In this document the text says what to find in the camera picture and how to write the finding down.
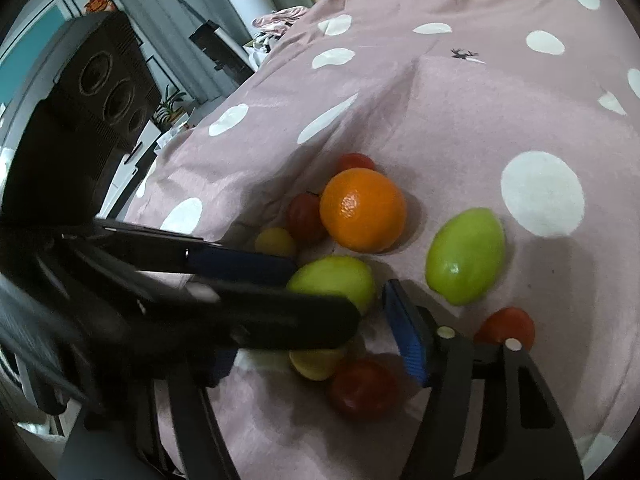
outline lemon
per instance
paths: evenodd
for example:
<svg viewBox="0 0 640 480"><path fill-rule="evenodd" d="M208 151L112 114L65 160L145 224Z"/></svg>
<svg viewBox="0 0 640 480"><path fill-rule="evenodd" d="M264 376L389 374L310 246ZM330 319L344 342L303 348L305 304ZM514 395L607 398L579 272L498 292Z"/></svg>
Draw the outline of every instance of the lemon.
<svg viewBox="0 0 640 480"><path fill-rule="evenodd" d="M500 275L504 245L502 226L490 209L473 208L454 216L429 248L427 285L453 305L478 300Z"/></svg>
<svg viewBox="0 0 640 480"><path fill-rule="evenodd" d="M346 351L343 348L331 350L292 350L289 360L296 371L311 381L325 381L333 374Z"/></svg>
<svg viewBox="0 0 640 480"><path fill-rule="evenodd" d="M282 227L269 227L255 239L255 252L293 258L296 256L296 243Z"/></svg>

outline orange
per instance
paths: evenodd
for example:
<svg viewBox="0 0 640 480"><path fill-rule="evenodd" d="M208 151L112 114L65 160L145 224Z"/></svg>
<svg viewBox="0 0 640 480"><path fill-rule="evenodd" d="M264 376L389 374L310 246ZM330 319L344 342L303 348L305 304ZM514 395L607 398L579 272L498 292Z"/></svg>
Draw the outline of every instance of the orange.
<svg viewBox="0 0 640 480"><path fill-rule="evenodd" d="M391 247L404 230L406 202L386 176L352 168L334 176L320 198L320 218L331 237L359 253Z"/></svg>

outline green lime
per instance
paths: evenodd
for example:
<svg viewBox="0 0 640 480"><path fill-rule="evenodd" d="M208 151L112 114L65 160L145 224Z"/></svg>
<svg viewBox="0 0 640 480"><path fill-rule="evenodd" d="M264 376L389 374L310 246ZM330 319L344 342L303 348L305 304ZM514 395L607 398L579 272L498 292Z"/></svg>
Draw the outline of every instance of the green lime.
<svg viewBox="0 0 640 480"><path fill-rule="evenodd" d="M504 232L487 208L454 216L436 234L427 254L427 285L450 304L482 297L495 283L504 263Z"/></svg>
<svg viewBox="0 0 640 480"><path fill-rule="evenodd" d="M300 267L287 288L302 294L344 296L364 314L376 295L371 269L351 256L326 256Z"/></svg>

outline blue gripper pad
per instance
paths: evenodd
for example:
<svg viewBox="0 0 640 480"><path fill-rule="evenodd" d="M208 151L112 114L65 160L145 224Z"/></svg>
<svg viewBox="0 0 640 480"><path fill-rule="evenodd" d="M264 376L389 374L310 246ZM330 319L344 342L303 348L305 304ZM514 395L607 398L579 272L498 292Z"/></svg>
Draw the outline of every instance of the blue gripper pad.
<svg viewBox="0 0 640 480"><path fill-rule="evenodd" d="M426 309L423 309L425 312L418 310L398 280L385 283L382 301L386 322L391 327L404 368L426 388L429 386L435 321Z"/></svg>

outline white cabinet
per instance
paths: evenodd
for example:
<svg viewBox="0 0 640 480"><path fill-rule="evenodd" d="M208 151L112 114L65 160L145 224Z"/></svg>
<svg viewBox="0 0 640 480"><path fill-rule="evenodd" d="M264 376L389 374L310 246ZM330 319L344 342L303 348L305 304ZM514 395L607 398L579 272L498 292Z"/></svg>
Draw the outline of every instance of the white cabinet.
<svg viewBox="0 0 640 480"><path fill-rule="evenodd" d="M142 155L144 155L146 150L148 150L156 142L156 139L159 136L160 130L158 130L155 124L149 121L146 124L145 129L142 130L140 138L138 139L138 144L135 147L132 155L127 154L122 157L122 161L118 169L116 170L115 175L113 176L111 185L109 186L109 190L107 192L107 196L104 199L104 203L102 204L102 208L97 214L98 218L106 218L111 208L121 197L122 193L127 187L127 184L138 172L136 163L140 160Z"/></svg>

